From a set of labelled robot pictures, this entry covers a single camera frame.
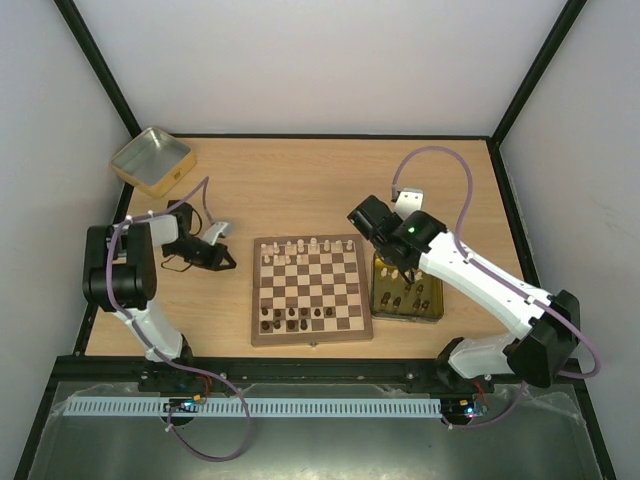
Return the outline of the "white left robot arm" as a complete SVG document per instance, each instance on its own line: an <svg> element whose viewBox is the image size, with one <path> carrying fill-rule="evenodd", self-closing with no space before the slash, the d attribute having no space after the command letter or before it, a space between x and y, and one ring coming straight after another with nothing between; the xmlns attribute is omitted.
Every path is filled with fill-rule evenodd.
<svg viewBox="0 0 640 480"><path fill-rule="evenodd" d="M222 240L231 225L213 223L198 237L190 217L172 212L135 222L91 226L85 240L83 294L86 300L121 320L144 349L145 358L186 371L195 369L185 337L171 325L156 299L155 250L182 258L189 268L231 270L237 263Z"/></svg>

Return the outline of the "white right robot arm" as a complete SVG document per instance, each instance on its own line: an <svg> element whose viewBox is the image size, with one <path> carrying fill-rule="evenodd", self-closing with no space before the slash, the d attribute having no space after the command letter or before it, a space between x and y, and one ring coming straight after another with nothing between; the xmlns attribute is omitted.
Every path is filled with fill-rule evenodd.
<svg viewBox="0 0 640 480"><path fill-rule="evenodd" d="M539 388L561 375L578 344L577 298L562 290L552 295L521 281L466 248L444 223L424 211L407 217L375 196L348 216L379 256L407 280L415 271L429 274L496 317L503 335L452 340L441 352L436 379L455 392L470 379L513 374Z"/></svg>

